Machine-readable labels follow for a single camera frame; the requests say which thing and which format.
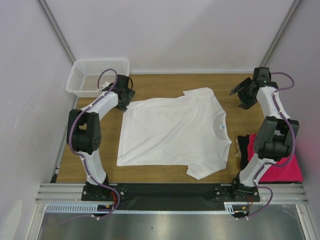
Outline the white t shirt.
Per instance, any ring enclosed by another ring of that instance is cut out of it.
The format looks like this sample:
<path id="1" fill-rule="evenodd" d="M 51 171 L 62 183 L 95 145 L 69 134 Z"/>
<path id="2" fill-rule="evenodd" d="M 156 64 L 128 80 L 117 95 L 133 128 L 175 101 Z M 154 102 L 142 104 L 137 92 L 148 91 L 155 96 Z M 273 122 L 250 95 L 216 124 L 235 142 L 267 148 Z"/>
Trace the white t shirt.
<path id="1" fill-rule="evenodd" d="M 122 118 L 116 164 L 186 166 L 201 180 L 227 166 L 226 112 L 208 87 L 176 98 L 133 101 Z"/>

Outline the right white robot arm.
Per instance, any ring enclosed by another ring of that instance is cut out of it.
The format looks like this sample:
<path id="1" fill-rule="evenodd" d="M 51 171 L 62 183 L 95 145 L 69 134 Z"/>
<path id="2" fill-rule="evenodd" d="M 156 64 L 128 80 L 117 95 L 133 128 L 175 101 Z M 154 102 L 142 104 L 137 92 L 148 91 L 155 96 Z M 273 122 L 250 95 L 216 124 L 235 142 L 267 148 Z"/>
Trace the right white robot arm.
<path id="1" fill-rule="evenodd" d="M 290 162 L 296 149 L 296 137 L 300 128 L 297 120 L 291 119 L 280 100 L 283 88 L 272 81 L 267 67 L 256 67 L 252 78 L 246 78 L 230 94 L 237 94 L 239 107 L 248 110 L 259 103 L 264 120 L 254 140 L 254 154 L 231 182 L 230 196 L 237 202 L 259 199 L 259 181 L 266 171 L 282 158 Z"/>

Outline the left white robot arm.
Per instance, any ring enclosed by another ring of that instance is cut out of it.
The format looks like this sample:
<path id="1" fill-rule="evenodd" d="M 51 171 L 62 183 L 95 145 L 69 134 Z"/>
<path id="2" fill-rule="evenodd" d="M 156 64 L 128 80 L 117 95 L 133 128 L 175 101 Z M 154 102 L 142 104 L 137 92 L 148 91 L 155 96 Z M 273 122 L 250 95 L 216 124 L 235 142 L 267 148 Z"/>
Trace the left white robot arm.
<path id="1" fill-rule="evenodd" d="M 78 156 L 84 167 L 86 182 L 82 190 L 83 201 L 106 201 L 109 196 L 119 200 L 119 192 L 109 185 L 108 175 L 102 167 L 99 148 L 102 143 L 101 120 L 113 108 L 125 112 L 135 91 L 133 80 L 115 74 L 112 83 L 106 83 L 99 96 L 81 109 L 72 109 L 68 116 L 66 143 Z"/>

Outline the folded black t shirt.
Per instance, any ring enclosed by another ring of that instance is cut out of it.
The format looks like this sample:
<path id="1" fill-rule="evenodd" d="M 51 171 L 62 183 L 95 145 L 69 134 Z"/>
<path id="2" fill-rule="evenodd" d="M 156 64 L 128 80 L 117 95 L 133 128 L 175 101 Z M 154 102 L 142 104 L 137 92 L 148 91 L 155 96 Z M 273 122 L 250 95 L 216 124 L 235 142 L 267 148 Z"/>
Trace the folded black t shirt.
<path id="1" fill-rule="evenodd" d="M 247 134 L 246 136 L 238 135 L 237 142 L 239 145 L 239 152 L 241 153 L 240 157 L 240 169 L 243 170 L 249 163 L 249 154 L 248 154 L 248 146 L 250 143 L 250 136 Z"/>

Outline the white plastic basket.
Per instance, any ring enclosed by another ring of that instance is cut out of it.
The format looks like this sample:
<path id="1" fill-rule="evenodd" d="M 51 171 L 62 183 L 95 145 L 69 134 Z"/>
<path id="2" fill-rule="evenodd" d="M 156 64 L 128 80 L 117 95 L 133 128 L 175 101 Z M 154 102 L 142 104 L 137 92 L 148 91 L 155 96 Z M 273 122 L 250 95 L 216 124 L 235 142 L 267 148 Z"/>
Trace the white plastic basket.
<path id="1" fill-rule="evenodd" d="M 79 98 L 96 98 L 105 82 L 112 83 L 115 73 L 104 70 L 114 69 L 117 74 L 128 76 L 130 73 L 130 61 L 125 58 L 82 58 L 76 60 L 69 72 L 65 90 Z"/>

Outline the folded pink t shirt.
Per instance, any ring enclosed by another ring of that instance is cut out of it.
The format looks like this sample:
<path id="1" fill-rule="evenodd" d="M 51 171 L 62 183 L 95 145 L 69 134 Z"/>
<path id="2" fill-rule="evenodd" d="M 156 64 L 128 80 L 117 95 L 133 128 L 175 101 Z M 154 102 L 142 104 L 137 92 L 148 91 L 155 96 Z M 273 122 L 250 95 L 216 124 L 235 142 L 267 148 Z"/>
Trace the folded pink t shirt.
<path id="1" fill-rule="evenodd" d="M 248 135 L 248 144 L 244 148 L 247 152 L 247 157 L 244 158 L 243 163 L 247 166 L 249 161 L 252 159 L 254 151 L 254 141 L 256 134 Z M 276 182 L 302 182 L 303 175 L 298 164 L 296 155 L 293 156 L 292 160 L 283 167 L 271 166 L 265 174 L 260 178 L 262 183 L 276 183 Z"/>

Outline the right corner aluminium post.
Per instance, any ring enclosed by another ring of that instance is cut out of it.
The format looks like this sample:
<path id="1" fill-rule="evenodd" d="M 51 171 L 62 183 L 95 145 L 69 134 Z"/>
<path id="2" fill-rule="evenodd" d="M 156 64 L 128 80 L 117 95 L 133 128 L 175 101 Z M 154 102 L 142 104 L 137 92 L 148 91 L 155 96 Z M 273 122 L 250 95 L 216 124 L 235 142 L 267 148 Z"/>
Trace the right corner aluminium post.
<path id="1" fill-rule="evenodd" d="M 266 67 L 270 58 L 272 57 L 277 45 L 279 44 L 280 40 L 282 39 L 287 27 L 291 23 L 292 19 L 294 18 L 295 14 L 298 12 L 303 0 L 293 0 L 292 4 L 290 5 L 283 21 L 281 22 L 274 38 L 271 41 L 270 46 L 268 47 L 266 53 L 264 54 L 261 62 L 260 67 Z"/>

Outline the corner aluminium post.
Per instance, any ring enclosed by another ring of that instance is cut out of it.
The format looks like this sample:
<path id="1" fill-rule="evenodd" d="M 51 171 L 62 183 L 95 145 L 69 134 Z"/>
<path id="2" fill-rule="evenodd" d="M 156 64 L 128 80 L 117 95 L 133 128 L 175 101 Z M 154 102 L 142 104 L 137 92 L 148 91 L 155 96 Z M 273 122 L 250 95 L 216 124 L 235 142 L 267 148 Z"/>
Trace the corner aluminium post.
<path id="1" fill-rule="evenodd" d="M 268 47 L 266 53 L 264 54 L 261 62 L 260 67 L 266 67 L 270 58 L 272 57 L 277 45 L 279 44 L 280 40 L 282 39 L 287 27 L 291 23 L 292 19 L 294 18 L 295 14 L 298 12 L 303 0 L 293 0 L 292 4 L 290 5 L 283 21 L 281 22 L 274 38 L 271 41 L 270 46 Z"/>
<path id="2" fill-rule="evenodd" d="M 46 0 L 36 0 L 37 4 L 39 5 L 39 8 L 41 9 L 46 21 L 48 22 L 53 34 L 55 35 L 56 39 L 58 40 L 62 51 L 64 52 L 65 56 L 69 60 L 71 64 L 73 64 L 76 61 L 76 58 L 53 14 L 53 12 L 50 9 L 50 6 L 48 5 Z"/>

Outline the left corner aluminium post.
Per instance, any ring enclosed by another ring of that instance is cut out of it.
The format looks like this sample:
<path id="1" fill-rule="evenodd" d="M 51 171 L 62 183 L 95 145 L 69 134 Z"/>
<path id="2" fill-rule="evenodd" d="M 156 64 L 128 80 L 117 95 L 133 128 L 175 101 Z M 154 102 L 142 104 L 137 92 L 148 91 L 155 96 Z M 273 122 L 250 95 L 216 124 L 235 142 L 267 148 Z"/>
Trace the left corner aluminium post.
<path id="1" fill-rule="evenodd" d="M 69 60 L 71 64 L 73 64 L 76 61 L 76 58 L 53 14 L 53 12 L 50 9 L 50 6 L 48 5 L 46 0 L 36 0 L 37 4 L 39 5 L 39 8 L 41 9 L 46 21 L 48 22 L 53 34 L 55 35 L 56 39 L 58 40 L 62 51 L 64 52 L 65 56 Z"/>

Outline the aluminium frame rail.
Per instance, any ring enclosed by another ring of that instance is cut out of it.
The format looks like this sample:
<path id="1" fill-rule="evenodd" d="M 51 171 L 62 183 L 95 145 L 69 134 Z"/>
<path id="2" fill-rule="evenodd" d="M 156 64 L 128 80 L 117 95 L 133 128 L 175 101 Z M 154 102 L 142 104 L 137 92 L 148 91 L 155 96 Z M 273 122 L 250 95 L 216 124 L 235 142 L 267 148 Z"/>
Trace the aluminium frame rail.
<path id="1" fill-rule="evenodd" d="M 301 184 L 266 184 L 258 188 L 259 202 L 252 200 L 246 204 L 225 202 L 222 210 L 207 211 L 150 211 L 119 210 L 115 199 L 111 201 L 83 201 L 81 199 L 85 183 L 44 183 L 40 186 L 36 202 L 45 205 L 47 213 L 83 214 L 105 216 L 113 214 L 142 215 L 231 215 L 236 219 L 249 219 L 265 213 L 272 207 L 278 210 L 296 209 L 298 216 L 305 219 L 310 214 L 310 206 Z"/>

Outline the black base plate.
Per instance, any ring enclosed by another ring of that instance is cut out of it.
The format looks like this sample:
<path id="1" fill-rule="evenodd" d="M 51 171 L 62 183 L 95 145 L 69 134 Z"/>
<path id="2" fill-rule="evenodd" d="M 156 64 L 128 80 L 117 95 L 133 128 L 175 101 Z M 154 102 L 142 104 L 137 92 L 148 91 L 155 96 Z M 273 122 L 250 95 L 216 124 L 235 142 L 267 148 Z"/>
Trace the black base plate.
<path id="1" fill-rule="evenodd" d="M 256 187 L 230 183 L 115 183 L 110 188 L 86 183 L 82 201 L 107 202 L 116 199 L 118 210 L 128 211 L 219 211 L 225 202 L 259 202 Z"/>

